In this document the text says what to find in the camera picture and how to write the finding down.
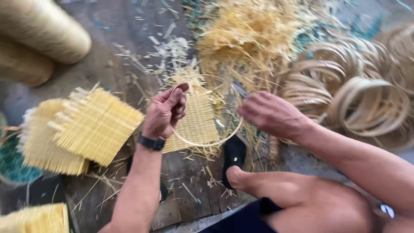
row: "wooden floor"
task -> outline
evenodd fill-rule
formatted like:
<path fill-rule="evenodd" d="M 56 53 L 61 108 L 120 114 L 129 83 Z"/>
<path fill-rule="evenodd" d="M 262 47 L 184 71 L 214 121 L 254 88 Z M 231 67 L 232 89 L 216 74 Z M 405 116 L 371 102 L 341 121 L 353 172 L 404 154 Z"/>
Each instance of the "wooden floor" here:
<path fill-rule="evenodd" d="M 191 40 L 186 21 L 183 18 L 180 1 L 166 0 L 166 2 L 172 9 L 178 11 L 181 17 L 180 20 L 175 21 L 177 28 L 171 35 Z M 137 12 L 137 7 L 143 11 L 142 14 Z M 124 45 L 125 49 L 142 56 L 146 55 L 146 52 L 155 52 L 153 43 L 148 39 L 148 36 L 153 35 L 160 42 L 165 41 L 161 36 L 157 36 L 157 33 L 164 35 L 171 21 L 174 20 L 174 16 L 169 11 L 158 14 L 159 8 L 165 8 L 160 0 L 150 0 L 146 6 L 141 6 L 141 0 L 138 0 L 137 4 L 133 4 L 129 0 L 74 0 L 63 4 L 62 8 L 67 10 L 90 33 L 92 37 L 91 52 L 77 64 L 58 65 L 53 77 L 40 87 L 28 88 L 18 83 L 2 83 L 0 85 L 0 99 L 4 100 L 4 107 L 0 110 L 5 112 L 9 124 L 19 125 L 24 111 L 37 106 L 43 100 L 66 98 L 74 88 L 79 86 L 91 88 L 98 81 L 107 90 L 121 92 L 118 96 L 122 100 L 137 109 L 142 108 L 141 111 L 145 112 L 146 102 L 142 101 L 138 105 L 142 94 L 135 86 L 126 83 L 125 75 L 127 72 L 135 73 L 139 77 L 139 84 L 142 88 L 153 94 L 158 92 L 160 85 L 153 76 L 144 75 L 133 66 L 123 65 L 129 61 L 114 56 L 119 51 L 111 42 Z M 135 20 L 134 17 L 137 16 L 144 20 Z M 189 58 L 192 58 L 193 54 L 194 49 L 191 49 Z M 161 60 L 151 58 L 143 59 L 141 62 L 144 65 L 160 64 Z M 131 148 L 133 148 L 133 142 L 129 141 L 128 145 L 125 145 L 118 153 L 115 160 L 130 157 L 133 154 Z M 220 184 L 214 185 L 212 188 L 207 186 L 210 175 L 207 171 L 206 173 L 202 172 L 202 168 L 209 166 L 213 177 L 216 180 L 221 180 L 222 160 L 223 158 L 220 157 L 215 162 L 208 162 L 205 159 L 195 157 L 194 161 L 190 161 L 183 160 L 178 152 L 164 154 L 161 181 L 168 188 L 172 186 L 172 189 L 167 200 L 159 205 L 157 216 L 152 223 L 153 229 L 218 214 L 228 208 L 233 209 L 239 206 L 241 203 L 237 197 L 227 197 L 227 194 L 222 196 L 225 188 Z M 89 172 L 99 176 L 106 172 L 107 178 L 124 182 L 125 179 L 122 177 L 126 176 L 126 165 L 123 162 L 124 160 L 115 162 L 108 168 L 101 169 L 92 164 Z M 167 180 L 176 178 L 179 179 L 167 182 Z M 75 233 L 98 232 L 111 219 L 117 195 L 114 195 L 102 206 L 99 204 L 119 190 L 122 184 L 111 182 L 113 187 L 109 187 L 103 181 L 97 181 L 96 178 L 86 176 L 63 177 L 68 194 L 67 202 L 74 222 L 73 232 Z M 191 197 L 183 187 L 184 185 L 200 202 Z"/>

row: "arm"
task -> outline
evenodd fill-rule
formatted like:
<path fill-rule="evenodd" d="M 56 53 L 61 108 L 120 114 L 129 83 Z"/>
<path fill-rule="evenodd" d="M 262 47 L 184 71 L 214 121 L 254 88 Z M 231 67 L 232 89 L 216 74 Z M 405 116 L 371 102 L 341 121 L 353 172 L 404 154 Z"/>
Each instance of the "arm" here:
<path fill-rule="evenodd" d="M 284 99 L 251 94 L 239 114 L 260 129 L 290 139 L 332 163 L 352 181 L 414 219 L 414 166 L 400 157 L 317 125 Z"/>
<path fill-rule="evenodd" d="M 165 140 L 172 134 L 170 124 L 185 116 L 187 84 L 155 96 L 148 107 L 142 135 Z M 137 145 L 131 170 L 115 204 L 112 221 L 101 233 L 148 232 L 160 200 L 162 152 Z"/>

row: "man's right hand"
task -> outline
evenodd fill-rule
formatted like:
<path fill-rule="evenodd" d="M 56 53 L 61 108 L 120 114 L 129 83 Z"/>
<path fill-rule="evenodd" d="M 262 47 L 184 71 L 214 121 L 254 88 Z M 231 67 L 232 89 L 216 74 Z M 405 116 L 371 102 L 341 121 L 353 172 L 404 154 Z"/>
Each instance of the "man's right hand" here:
<path fill-rule="evenodd" d="M 291 103 L 267 92 L 249 94 L 238 113 L 261 130 L 294 142 L 315 124 Z"/>

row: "leg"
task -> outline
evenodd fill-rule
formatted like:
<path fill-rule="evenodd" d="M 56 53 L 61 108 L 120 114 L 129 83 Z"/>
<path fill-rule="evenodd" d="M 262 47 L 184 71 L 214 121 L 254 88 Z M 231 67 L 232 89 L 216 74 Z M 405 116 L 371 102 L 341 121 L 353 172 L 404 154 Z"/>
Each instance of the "leg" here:
<path fill-rule="evenodd" d="M 330 180 L 291 172 L 244 172 L 231 166 L 230 185 L 257 198 L 268 197 L 285 210 L 267 217 L 278 233 L 367 233 L 372 212 L 352 188 Z"/>

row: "man's left hand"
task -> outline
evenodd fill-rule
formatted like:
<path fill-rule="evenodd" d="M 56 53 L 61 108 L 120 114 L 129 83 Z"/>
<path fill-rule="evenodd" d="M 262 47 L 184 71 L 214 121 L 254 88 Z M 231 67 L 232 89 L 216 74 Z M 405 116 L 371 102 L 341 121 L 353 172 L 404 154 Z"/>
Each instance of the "man's left hand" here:
<path fill-rule="evenodd" d="M 185 116 L 185 95 L 188 84 L 180 84 L 152 98 L 144 121 L 142 135 L 154 140 L 165 140 L 171 136 L 177 121 Z"/>

